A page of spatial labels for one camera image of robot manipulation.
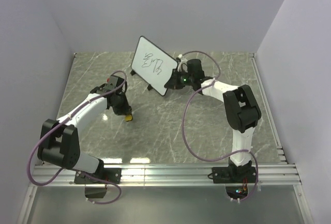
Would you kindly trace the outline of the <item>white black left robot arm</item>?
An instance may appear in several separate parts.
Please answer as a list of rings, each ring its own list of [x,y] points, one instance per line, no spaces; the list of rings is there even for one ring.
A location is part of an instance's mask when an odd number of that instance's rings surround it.
[[[38,159],[62,169],[85,172],[93,184],[107,180],[103,160],[81,151],[80,135],[91,121],[108,109],[112,109],[115,115],[124,116],[125,121],[132,121],[132,107],[126,90],[126,77],[112,74],[106,83],[92,89],[68,114],[57,120],[46,120],[37,149]]]

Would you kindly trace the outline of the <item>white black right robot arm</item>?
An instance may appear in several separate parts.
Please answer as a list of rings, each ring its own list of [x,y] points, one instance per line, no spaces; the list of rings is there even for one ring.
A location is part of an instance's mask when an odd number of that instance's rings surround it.
[[[260,107],[249,85],[235,86],[218,80],[219,76],[208,77],[202,69],[199,59],[186,60],[179,55],[176,58],[178,67],[172,70],[168,82],[164,85],[167,89],[182,89],[191,86],[194,92],[189,97],[182,115],[181,130],[184,144],[188,151],[198,160],[216,162],[229,159],[228,176],[233,182],[241,182],[247,175],[246,169],[251,166],[251,144],[254,130],[262,117]],[[188,107],[194,96],[212,97],[224,105],[225,115],[229,126],[232,128],[232,151],[220,158],[202,158],[193,152],[188,144],[185,134],[185,118]]]

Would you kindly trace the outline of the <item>white whiteboard black frame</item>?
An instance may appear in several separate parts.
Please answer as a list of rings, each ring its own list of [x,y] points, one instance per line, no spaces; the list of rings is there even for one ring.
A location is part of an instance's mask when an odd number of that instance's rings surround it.
[[[177,67],[177,60],[167,52],[146,37],[139,38],[131,69],[161,96],[166,94],[168,89],[164,85]]]

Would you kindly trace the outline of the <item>yellow bone-shaped eraser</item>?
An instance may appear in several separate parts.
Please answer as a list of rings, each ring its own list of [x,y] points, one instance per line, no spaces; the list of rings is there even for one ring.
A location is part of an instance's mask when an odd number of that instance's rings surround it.
[[[131,114],[125,116],[125,121],[130,122],[133,120],[133,116]]]

